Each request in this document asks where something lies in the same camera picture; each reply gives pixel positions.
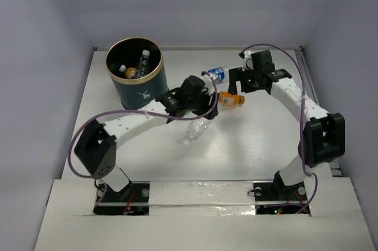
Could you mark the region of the clear bottle white cap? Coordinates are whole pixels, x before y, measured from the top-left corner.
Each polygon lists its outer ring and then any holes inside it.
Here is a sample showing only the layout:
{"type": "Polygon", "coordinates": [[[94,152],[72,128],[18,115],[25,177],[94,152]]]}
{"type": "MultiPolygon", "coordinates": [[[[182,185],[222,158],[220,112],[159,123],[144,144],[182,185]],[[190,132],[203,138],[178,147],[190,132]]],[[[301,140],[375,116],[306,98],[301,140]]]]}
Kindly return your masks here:
{"type": "Polygon", "coordinates": [[[189,145],[192,141],[195,141],[204,133],[204,131],[209,127],[211,123],[212,120],[206,118],[193,120],[187,127],[185,137],[183,139],[183,144],[189,145]]]}

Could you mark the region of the small orange bottle barcode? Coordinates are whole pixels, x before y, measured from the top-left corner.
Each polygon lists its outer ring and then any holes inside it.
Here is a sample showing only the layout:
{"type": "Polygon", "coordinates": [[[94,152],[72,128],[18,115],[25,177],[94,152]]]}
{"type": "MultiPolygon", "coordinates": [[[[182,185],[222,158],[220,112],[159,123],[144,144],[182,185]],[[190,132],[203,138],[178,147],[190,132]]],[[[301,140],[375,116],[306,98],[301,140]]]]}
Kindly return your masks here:
{"type": "Polygon", "coordinates": [[[219,93],[219,104],[223,106],[240,106],[244,104],[245,97],[237,94],[230,94],[228,92],[219,93]]]}

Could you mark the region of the clear crushed bottle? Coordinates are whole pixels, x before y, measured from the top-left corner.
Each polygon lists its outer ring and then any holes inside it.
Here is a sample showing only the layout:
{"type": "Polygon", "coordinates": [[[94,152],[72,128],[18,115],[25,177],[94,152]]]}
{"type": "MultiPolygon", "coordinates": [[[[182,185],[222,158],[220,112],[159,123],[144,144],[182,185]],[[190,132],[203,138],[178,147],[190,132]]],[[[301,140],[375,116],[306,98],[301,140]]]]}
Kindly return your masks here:
{"type": "Polygon", "coordinates": [[[137,69],[136,78],[137,79],[143,78],[150,73],[151,67],[150,67],[150,62],[149,62],[149,56],[150,56],[150,51],[144,50],[142,52],[142,55],[136,65],[136,69],[137,69]]]}

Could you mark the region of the tall orange blue tea bottle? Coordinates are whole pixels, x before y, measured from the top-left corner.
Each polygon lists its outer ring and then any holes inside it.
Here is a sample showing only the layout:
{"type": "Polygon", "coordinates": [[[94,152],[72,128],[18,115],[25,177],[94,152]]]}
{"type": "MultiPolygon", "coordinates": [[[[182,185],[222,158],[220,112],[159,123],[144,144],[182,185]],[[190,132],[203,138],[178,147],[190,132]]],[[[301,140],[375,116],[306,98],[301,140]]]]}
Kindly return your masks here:
{"type": "Polygon", "coordinates": [[[119,71],[126,79],[134,79],[136,77],[137,69],[134,67],[126,67],[124,64],[119,67],[119,71]]]}

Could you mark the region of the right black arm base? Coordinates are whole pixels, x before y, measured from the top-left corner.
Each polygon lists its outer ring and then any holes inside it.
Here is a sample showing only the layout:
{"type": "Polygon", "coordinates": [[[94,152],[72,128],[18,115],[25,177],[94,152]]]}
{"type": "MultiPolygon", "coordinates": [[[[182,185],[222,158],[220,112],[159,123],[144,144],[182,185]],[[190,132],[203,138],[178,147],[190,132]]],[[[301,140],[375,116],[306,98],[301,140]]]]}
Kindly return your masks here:
{"type": "Polygon", "coordinates": [[[310,214],[304,208],[308,197],[303,182],[285,187],[278,180],[257,181],[247,194],[255,199],[257,215],[310,214]]]}

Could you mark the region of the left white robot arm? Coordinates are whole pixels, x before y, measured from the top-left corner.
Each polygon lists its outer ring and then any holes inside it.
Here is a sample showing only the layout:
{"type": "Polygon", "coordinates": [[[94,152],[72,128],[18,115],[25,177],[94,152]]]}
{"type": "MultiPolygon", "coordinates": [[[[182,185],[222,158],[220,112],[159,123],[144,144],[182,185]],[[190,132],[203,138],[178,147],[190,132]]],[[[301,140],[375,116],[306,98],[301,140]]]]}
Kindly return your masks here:
{"type": "Polygon", "coordinates": [[[189,76],[180,87],[159,95],[146,106],[123,110],[120,118],[100,123],[93,117],[80,128],[73,152],[89,178],[101,181],[105,192],[125,201],[131,196],[133,184],[116,163],[117,150],[154,127],[185,120],[189,112],[196,119],[214,119],[218,115],[216,83],[213,73],[189,76]]]}

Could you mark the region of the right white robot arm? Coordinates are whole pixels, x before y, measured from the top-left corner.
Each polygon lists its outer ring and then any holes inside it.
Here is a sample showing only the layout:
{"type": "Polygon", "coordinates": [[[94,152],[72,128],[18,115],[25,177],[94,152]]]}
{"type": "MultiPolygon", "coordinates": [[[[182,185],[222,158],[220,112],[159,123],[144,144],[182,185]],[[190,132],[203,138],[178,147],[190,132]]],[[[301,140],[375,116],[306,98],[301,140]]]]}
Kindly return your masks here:
{"type": "Polygon", "coordinates": [[[344,155],[345,118],[317,105],[307,96],[305,87],[299,87],[288,71],[276,69],[269,50],[243,51],[239,56],[243,59],[243,66],[229,71],[228,92],[236,94],[237,83],[240,83],[243,93],[265,90],[299,123],[297,156],[275,173],[268,186],[253,189],[256,197],[284,201],[306,177],[312,175],[313,168],[344,155]]]}

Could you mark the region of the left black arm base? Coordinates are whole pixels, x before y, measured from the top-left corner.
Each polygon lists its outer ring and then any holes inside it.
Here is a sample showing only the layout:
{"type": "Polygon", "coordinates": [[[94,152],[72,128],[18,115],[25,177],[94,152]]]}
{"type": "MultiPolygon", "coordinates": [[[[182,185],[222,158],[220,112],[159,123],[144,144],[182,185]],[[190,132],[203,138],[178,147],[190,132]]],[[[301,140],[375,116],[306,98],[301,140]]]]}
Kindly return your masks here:
{"type": "Polygon", "coordinates": [[[95,180],[96,198],[93,212],[98,216],[147,216],[150,182],[132,182],[120,192],[95,180]]]}

